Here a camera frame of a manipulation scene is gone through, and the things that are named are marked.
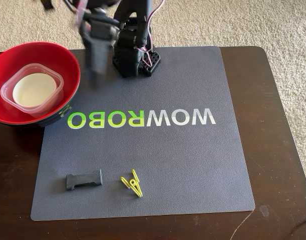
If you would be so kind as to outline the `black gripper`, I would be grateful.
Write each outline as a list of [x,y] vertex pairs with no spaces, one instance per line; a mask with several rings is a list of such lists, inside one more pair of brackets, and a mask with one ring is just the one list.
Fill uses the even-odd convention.
[[106,77],[109,48],[96,44],[112,44],[118,39],[118,21],[105,14],[87,13],[80,24],[80,36],[86,48],[86,77],[90,85],[98,85]]

